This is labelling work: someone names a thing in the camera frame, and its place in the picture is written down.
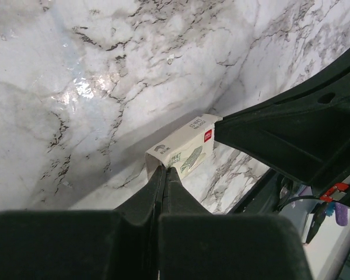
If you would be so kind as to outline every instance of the small cardboard box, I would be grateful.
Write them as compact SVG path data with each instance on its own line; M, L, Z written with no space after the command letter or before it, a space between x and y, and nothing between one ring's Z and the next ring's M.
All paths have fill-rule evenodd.
M212 154L214 124L222 117L203 114L174 131L145 153L148 179L159 165L175 167L180 179Z

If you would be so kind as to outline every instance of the marble surface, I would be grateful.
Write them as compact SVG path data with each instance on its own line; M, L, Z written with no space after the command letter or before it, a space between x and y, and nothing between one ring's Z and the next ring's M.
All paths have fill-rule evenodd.
M350 0L0 1L0 210L115 208L144 152L308 79L350 47ZM230 209L266 171L222 144L183 180Z

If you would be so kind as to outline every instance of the red label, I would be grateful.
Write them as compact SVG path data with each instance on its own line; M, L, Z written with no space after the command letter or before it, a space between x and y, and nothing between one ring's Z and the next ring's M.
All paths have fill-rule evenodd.
M212 130L210 129L205 133L204 143L211 138Z

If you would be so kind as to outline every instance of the white box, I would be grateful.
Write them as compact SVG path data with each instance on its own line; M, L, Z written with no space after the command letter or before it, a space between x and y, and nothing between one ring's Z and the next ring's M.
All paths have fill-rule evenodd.
M148 179L159 165L175 167L180 179L191 173L214 148L214 124L222 117L203 114L171 133L145 153Z

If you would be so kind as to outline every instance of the marble countertop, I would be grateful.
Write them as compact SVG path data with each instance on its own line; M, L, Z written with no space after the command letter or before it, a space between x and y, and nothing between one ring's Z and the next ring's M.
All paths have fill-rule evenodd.
M0 210L115 208L173 130L349 47L350 0L0 1ZM217 143L183 184L223 213L267 168Z

